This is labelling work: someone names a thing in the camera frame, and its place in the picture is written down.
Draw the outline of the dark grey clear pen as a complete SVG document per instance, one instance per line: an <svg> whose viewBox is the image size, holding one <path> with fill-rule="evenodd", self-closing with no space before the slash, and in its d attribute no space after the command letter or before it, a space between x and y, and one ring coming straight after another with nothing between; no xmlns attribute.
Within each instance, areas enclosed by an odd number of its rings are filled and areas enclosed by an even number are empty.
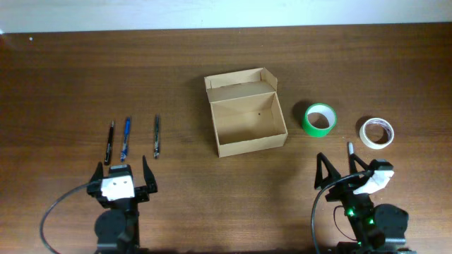
<svg viewBox="0 0 452 254"><path fill-rule="evenodd" d="M160 116L155 116L154 124L154 158L157 159L160 156Z"/></svg>

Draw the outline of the black pen silver tip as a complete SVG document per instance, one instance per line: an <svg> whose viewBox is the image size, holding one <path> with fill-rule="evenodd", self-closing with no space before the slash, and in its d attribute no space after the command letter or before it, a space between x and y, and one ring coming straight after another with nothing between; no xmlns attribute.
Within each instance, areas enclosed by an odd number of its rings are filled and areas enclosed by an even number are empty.
<svg viewBox="0 0 452 254"><path fill-rule="evenodd" d="M111 163L113 137L114 137L114 121L111 122L110 127L109 127L104 165L110 165L110 163Z"/></svg>

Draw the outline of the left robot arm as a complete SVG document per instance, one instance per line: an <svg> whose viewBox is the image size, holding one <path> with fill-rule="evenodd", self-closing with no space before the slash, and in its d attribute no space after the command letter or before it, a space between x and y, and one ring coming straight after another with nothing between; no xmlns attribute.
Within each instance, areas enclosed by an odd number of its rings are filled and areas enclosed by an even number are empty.
<svg viewBox="0 0 452 254"><path fill-rule="evenodd" d="M138 205L157 192L155 176L145 157L142 162L144 186L134 186L128 164L111 166L105 176L99 163L89 181L87 194L106 209L94 226L97 253L137 253L140 248Z"/></svg>

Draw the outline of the black and grey marker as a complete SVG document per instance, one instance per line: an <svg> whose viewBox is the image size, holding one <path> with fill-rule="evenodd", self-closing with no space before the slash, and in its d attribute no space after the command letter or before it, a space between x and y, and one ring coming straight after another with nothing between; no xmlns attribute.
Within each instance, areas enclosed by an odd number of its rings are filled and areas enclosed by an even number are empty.
<svg viewBox="0 0 452 254"><path fill-rule="evenodd" d="M348 151L348 155L353 155L355 153L355 149L354 146L351 142L347 143L347 151Z"/></svg>

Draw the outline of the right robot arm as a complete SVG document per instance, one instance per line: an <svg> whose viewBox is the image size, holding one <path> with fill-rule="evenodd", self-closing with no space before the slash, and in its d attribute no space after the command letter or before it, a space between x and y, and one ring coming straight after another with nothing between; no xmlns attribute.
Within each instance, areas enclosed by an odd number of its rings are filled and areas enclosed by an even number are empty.
<svg viewBox="0 0 452 254"><path fill-rule="evenodd" d="M340 202L352 231L353 242L340 242L336 253L411 253L405 248L409 214L391 204L375 205L370 198L391 180L393 165L384 159L363 162L356 154L349 158L350 174L341 176L323 153L316 156L314 188L319 192L311 209L311 236L317 253L316 208L322 196Z"/></svg>

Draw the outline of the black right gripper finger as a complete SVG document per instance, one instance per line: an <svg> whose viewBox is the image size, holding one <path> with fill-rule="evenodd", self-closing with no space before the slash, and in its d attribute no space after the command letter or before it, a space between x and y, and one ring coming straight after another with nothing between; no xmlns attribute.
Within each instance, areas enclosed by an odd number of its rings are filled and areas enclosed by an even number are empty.
<svg viewBox="0 0 452 254"><path fill-rule="evenodd" d="M368 169L368 164L366 164L362 159L360 159L355 153L348 156L350 173L355 174L358 172L357 165L359 165L363 170Z"/></svg>
<svg viewBox="0 0 452 254"><path fill-rule="evenodd" d="M321 190L328 184L341 178L340 173L322 152L316 156L316 176L314 188Z"/></svg>

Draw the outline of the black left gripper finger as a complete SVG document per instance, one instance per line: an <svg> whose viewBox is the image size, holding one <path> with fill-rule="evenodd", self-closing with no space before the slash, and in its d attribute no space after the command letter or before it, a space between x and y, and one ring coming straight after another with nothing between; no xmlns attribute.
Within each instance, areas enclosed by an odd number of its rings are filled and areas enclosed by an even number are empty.
<svg viewBox="0 0 452 254"><path fill-rule="evenodd" d="M102 180L103 180L103 177L104 177L104 175L103 175L103 165L102 165L102 162L98 162L97 166L96 166L96 169L95 169L95 172L94 172L94 174L92 175L92 177L91 177L91 179L89 181L89 184L90 185L100 184L102 182Z"/></svg>
<svg viewBox="0 0 452 254"><path fill-rule="evenodd" d="M148 193L156 193L157 182L155 180L155 176L153 172L150 170L150 167L148 166L145 155L143 155L142 159L143 159L143 177L148 189Z"/></svg>

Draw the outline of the green tape roll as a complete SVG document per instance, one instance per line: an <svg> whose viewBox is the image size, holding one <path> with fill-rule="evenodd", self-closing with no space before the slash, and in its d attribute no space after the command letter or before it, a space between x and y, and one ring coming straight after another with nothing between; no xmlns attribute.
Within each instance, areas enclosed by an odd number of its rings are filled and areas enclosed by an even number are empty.
<svg viewBox="0 0 452 254"><path fill-rule="evenodd" d="M328 122L326 128L317 128L309 121L309 115L318 113L324 116ZM302 119L302 128L304 131L315 138L322 138L330 133L337 123L337 115L335 110L327 104L316 103L310 105L304 113Z"/></svg>

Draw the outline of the blue clear pen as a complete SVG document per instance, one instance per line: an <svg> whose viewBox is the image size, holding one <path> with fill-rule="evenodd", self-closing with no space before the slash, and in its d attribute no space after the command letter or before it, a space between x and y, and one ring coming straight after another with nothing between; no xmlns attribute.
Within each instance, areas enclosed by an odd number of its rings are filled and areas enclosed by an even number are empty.
<svg viewBox="0 0 452 254"><path fill-rule="evenodd" d="M120 162L125 162L128 156L130 130L131 130L131 118L127 117L124 125L124 140L121 148Z"/></svg>

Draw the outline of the beige masking tape roll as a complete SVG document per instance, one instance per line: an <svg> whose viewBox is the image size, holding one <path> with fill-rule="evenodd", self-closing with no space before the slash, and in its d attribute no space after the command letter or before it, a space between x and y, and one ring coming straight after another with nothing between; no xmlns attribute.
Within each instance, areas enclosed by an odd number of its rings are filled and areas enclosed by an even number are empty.
<svg viewBox="0 0 452 254"><path fill-rule="evenodd" d="M372 125L372 124L379 125L385 130L385 132L386 132L386 134L388 136L388 141L387 142L380 144L380 143L375 143L374 141L371 141L371 139L367 135L366 127L368 125ZM393 129L392 125L389 122L387 122L387 120L381 119L381 118L370 118L370 119L366 120L363 123L363 125L360 127L359 137L360 137L361 141L367 147L369 147L369 148L371 148L373 150L381 150L381 149L384 149L385 147L387 147L388 145L390 145L393 142L394 137L395 137L395 132L394 132L394 129Z"/></svg>

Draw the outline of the open cardboard box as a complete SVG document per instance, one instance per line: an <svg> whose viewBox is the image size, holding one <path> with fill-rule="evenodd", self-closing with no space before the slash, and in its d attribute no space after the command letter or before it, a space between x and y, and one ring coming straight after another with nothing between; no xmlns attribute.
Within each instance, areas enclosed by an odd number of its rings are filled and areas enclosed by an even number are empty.
<svg viewBox="0 0 452 254"><path fill-rule="evenodd" d="M278 79L266 68L204 78L219 157L282 147L288 136L277 94Z"/></svg>

